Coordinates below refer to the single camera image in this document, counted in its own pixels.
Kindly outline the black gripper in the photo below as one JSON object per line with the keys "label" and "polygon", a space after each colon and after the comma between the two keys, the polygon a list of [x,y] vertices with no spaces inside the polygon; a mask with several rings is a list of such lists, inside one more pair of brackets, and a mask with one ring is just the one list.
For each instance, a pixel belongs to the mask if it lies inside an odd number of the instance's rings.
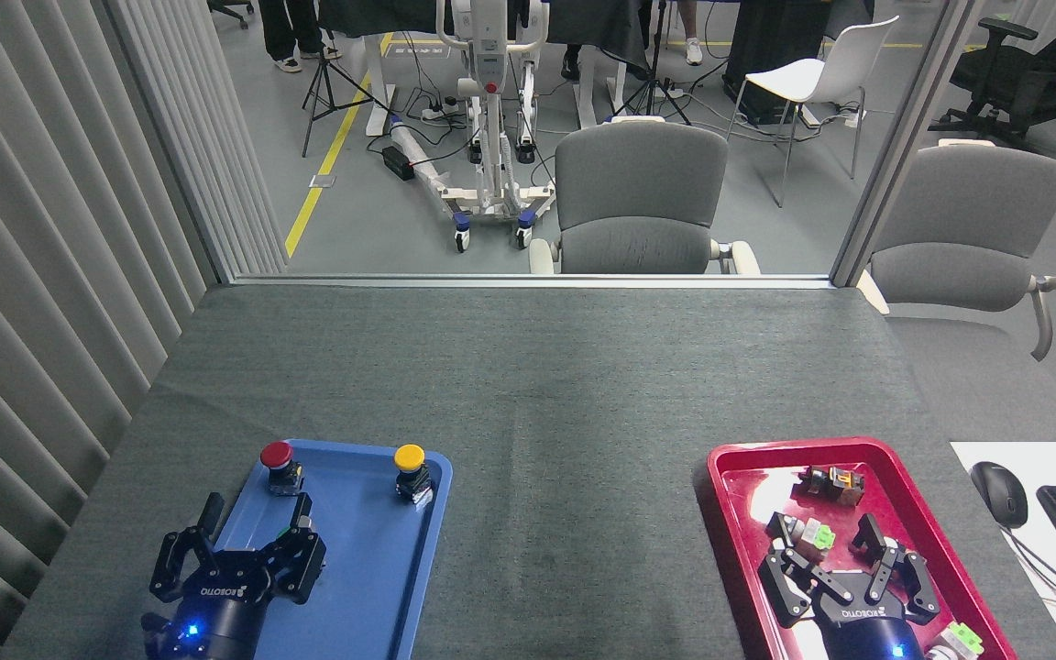
{"label": "black gripper", "polygon": [[[142,615],[148,659],[252,659],[271,598],[304,605],[325,567],[326,544],[299,515],[290,529],[258,551],[215,553],[224,498],[211,492],[197,523],[163,536],[150,592],[165,604],[181,599],[173,619]],[[182,581],[192,553],[200,567]]]}
{"label": "black gripper", "polygon": [[[922,659],[925,652],[910,622],[928,625],[941,612],[927,561],[892,536],[883,534],[875,515],[859,518],[851,551],[863,553],[872,572],[864,598],[851,604],[824,593],[814,602],[822,642],[830,659]],[[758,567],[765,597],[781,628],[796,625],[813,604],[816,584],[825,585],[829,573],[792,550],[785,542],[770,542]],[[907,602],[889,593],[897,578],[904,585]]]}

